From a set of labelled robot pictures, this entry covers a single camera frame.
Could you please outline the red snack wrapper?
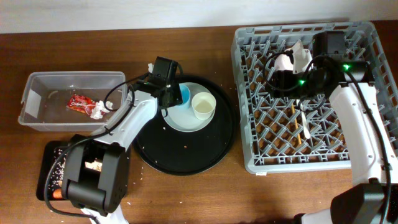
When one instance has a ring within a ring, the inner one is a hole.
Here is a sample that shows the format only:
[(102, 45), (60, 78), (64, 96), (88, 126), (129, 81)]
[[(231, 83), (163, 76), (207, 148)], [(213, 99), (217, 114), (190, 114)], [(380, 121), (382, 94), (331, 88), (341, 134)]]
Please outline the red snack wrapper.
[(84, 95), (73, 94), (67, 103), (67, 108), (87, 115), (92, 114), (96, 102)]

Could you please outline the rice and peanut scraps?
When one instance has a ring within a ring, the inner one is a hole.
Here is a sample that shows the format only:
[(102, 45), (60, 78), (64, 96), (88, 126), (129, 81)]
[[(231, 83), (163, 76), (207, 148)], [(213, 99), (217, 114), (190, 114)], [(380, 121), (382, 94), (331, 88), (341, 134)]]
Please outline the rice and peanut scraps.
[[(65, 163), (66, 163), (66, 156), (64, 156), (62, 160), (57, 163), (57, 165), (55, 166), (55, 170), (52, 172), (50, 176), (50, 183), (48, 189), (51, 190), (52, 192), (57, 189), (60, 189), (62, 186)], [(99, 159), (95, 159), (93, 162), (85, 162), (85, 168), (101, 172), (102, 161)]]

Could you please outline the white cup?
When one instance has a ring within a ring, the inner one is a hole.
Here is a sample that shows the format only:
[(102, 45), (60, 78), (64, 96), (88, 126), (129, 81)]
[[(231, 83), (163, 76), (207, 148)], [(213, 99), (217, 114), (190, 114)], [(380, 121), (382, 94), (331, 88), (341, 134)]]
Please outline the white cup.
[(195, 116), (199, 120), (206, 120), (216, 108), (216, 99), (211, 93), (197, 93), (192, 98), (192, 108)]

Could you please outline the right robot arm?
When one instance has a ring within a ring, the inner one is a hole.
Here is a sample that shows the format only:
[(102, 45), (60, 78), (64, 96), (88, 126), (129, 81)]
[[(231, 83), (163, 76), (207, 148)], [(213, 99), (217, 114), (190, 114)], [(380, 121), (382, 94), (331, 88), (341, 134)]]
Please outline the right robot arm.
[(367, 63), (317, 56), (304, 72), (278, 71), (266, 85), (279, 98), (309, 100), (323, 94), (349, 151), (353, 187), (334, 197), (327, 209), (296, 215), (294, 223), (397, 223), (397, 158)]

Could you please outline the pink bowl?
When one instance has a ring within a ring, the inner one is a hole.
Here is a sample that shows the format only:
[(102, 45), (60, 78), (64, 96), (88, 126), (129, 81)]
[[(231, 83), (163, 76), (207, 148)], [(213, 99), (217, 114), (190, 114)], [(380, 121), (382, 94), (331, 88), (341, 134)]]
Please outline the pink bowl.
[(285, 50), (285, 52), (288, 51), (292, 51), (291, 57), (286, 54), (276, 57), (274, 63), (275, 71), (291, 70), (294, 74), (304, 72), (312, 61), (309, 49), (306, 49), (302, 41), (298, 40), (291, 48)]

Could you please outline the orange carrot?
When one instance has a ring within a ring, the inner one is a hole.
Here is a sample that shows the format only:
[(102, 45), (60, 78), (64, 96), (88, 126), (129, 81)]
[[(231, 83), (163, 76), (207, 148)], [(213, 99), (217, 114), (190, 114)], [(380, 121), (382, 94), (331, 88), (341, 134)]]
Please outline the orange carrot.
[(52, 197), (53, 197), (55, 200), (62, 200), (62, 199), (63, 199), (63, 197), (62, 197), (62, 190), (61, 190), (61, 189), (56, 189), (56, 190), (54, 190), (54, 191), (53, 191), (53, 194), (52, 194)]

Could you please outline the white tissue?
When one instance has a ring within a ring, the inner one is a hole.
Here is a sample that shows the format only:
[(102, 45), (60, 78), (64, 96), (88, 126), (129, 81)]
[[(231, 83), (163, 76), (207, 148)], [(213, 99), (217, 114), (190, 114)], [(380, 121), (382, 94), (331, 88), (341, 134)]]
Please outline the white tissue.
[(92, 119), (102, 119), (103, 115), (110, 112), (110, 109), (113, 108), (113, 103), (110, 101), (96, 102), (94, 108), (91, 110), (90, 118)]

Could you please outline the blue cup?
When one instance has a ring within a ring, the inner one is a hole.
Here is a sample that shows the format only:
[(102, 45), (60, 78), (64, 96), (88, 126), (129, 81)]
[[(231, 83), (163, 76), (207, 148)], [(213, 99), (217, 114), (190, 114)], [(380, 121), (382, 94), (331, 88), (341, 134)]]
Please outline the blue cup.
[(178, 105), (178, 107), (186, 110), (190, 106), (190, 97), (191, 97), (190, 89), (188, 86), (182, 83), (179, 84), (179, 87), (182, 95), (182, 104)]

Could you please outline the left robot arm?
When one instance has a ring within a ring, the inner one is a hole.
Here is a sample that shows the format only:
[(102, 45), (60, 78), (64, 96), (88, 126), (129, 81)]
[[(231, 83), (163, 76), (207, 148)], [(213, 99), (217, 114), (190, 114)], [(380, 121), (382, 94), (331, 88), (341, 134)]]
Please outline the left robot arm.
[(65, 150), (62, 197), (93, 223), (126, 223), (129, 147), (158, 110), (182, 103), (178, 83), (139, 81), (112, 117), (90, 136), (74, 135)]

